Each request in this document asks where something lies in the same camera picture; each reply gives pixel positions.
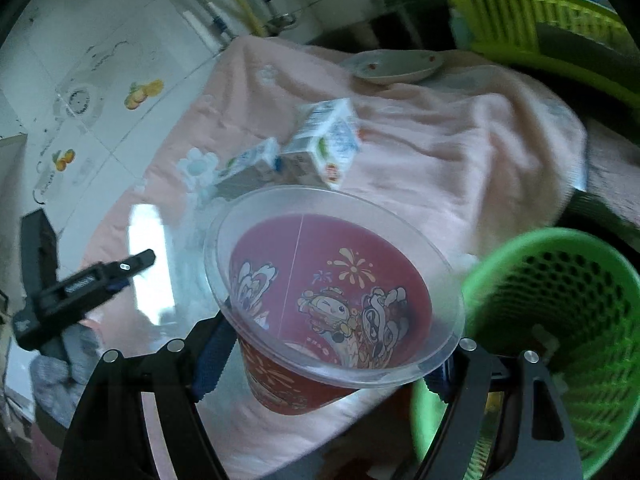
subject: metal pipe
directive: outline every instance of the metal pipe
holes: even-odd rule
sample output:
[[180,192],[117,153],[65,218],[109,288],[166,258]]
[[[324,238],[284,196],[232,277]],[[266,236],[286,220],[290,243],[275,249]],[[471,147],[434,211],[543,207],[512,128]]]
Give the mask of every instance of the metal pipe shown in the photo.
[[289,30],[298,24],[295,14],[286,12],[281,14],[273,5],[273,0],[262,0],[269,9],[271,19],[266,23],[267,30],[271,36],[279,35],[283,30]]
[[231,32],[225,20],[223,20],[220,15],[214,10],[214,6],[211,2],[208,2],[207,0],[196,0],[196,2],[204,9],[204,11],[209,16],[211,16],[213,23],[216,25],[218,31],[220,32],[220,36],[222,37],[223,41],[226,42],[226,46],[228,46],[230,40],[235,38],[235,35]]

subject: green basket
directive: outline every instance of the green basket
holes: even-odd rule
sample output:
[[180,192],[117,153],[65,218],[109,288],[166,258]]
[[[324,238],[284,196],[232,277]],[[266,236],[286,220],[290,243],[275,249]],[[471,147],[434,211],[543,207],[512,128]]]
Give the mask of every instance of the green basket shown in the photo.
[[474,35],[474,52],[572,78],[640,109],[630,68],[638,48],[613,10],[589,0],[449,1]]
[[[465,280],[463,295],[466,336],[489,352],[516,355],[535,349],[544,355],[545,347],[532,334],[537,324],[557,338],[559,347],[547,366],[552,374],[563,374],[568,390],[562,400],[584,477],[593,476],[640,409],[636,270],[598,238],[548,228],[519,236],[492,254]],[[412,427],[418,456],[429,449],[444,408],[424,381],[415,383]],[[483,470],[484,455],[474,454],[470,471]]]

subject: black clamp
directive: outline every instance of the black clamp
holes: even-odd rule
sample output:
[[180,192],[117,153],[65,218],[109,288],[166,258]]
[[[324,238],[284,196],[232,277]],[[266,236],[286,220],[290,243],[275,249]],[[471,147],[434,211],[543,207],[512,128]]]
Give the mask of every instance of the black clamp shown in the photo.
[[495,356],[464,338],[442,369],[426,376],[425,382],[448,406],[415,480],[465,477],[492,392],[504,397],[483,479],[582,479],[569,416],[535,352]]
[[[219,313],[155,354],[124,358],[117,350],[105,352],[67,431],[57,478],[156,480],[141,397],[142,392],[153,392],[177,478],[228,480],[195,403],[202,398],[202,375],[213,373],[217,382],[235,342],[235,332]],[[218,352],[222,362],[217,371],[212,370],[212,352]]]
[[67,362],[62,331],[110,300],[156,260],[149,249],[120,262],[95,264],[58,282],[56,236],[42,209],[22,219],[20,243],[27,297],[13,318],[16,342],[25,350],[37,349]]

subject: tile wall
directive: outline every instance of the tile wall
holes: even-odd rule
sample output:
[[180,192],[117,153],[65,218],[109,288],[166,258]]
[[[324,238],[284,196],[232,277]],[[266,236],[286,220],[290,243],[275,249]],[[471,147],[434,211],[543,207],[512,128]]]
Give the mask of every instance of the tile wall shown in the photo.
[[[233,0],[208,1],[248,33]],[[322,33],[305,0],[274,5],[300,17],[283,37]],[[28,134],[0,189],[2,290],[20,294],[18,221],[39,207],[58,233],[61,272],[78,268],[97,224],[202,91],[221,44],[194,0],[30,1],[0,48],[0,136]],[[152,88],[141,102],[139,88]]]

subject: gray cloth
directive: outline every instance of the gray cloth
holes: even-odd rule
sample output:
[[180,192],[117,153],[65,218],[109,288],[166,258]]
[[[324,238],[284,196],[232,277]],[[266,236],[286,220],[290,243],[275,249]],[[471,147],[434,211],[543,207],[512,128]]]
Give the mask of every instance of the gray cloth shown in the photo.
[[31,362],[30,373],[36,403],[68,428],[98,363],[98,340],[93,330],[80,324],[67,328],[62,340],[71,364],[39,355]]

